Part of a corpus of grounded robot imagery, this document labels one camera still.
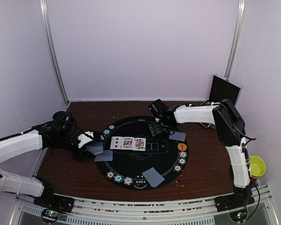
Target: orange poker chip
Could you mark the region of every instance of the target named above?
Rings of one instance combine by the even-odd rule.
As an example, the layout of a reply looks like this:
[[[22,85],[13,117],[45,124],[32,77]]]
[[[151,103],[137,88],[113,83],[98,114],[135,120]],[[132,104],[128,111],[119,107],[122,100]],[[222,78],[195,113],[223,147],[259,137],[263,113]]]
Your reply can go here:
[[[178,149],[179,149],[180,151],[185,151],[185,150],[187,149],[187,146],[186,146],[186,144],[180,143],[180,144],[178,145]]]

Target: wooden table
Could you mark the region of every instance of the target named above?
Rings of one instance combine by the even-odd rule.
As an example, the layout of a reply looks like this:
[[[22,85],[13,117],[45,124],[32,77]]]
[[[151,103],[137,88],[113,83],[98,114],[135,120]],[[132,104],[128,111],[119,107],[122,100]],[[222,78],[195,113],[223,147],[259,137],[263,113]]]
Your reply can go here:
[[[181,102],[165,102],[168,106]],[[151,115],[150,102],[77,102],[68,109],[85,131],[103,131],[114,121],[135,115]],[[136,191],[109,182],[93,159],[72,160],[71,152],[57,150],[47,154],[38,176],[55,187],[57,194],[111,201],[168,201],[194,199],[233,192],[233,173],[224,146],[216,131],[199,124],[178,126],[186,133],[189,158],[186,168],[174,182],[155,190]]]

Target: round black mat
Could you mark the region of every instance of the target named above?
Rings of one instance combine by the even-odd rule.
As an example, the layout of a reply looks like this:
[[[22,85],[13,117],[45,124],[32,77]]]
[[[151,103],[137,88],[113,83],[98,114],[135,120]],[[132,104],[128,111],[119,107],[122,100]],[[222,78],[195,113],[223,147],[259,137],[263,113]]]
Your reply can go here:
[[[112,183],[123,188],[134,190],[149,190],[151,187],[142,173],[155,168],[164,177],[164,181],[156,188],[172,182],[184,169],[188,148],[179,150],[180,142],[170,140],[166,133],[152,137],[148,123],[155,121],[150,116],[134,116],[116,121],[104,130],[107,140],[104,150],[110,149],[111,137],[143,137],[146,138],[146,151],[113,150],[113,160],[97,162],[100,172]]]

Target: deck of cards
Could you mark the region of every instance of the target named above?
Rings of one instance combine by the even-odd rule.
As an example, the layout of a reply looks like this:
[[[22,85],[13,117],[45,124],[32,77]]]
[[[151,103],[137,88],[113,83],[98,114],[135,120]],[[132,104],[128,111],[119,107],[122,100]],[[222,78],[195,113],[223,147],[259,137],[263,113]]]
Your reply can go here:
[[[110,149],[145,151],[146,150],[146,139],[139,138],[139,137],[115,136],[115,137],[111,138]]]

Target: yellow bowl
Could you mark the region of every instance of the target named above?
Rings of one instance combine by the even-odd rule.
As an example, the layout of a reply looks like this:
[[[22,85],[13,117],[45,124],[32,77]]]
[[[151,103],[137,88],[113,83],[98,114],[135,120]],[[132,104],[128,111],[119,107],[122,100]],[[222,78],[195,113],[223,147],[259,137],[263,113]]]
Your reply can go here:
[[[266,163],[258,156],[250,157],[250,168],[253,177],[259,178],[266,173]]]

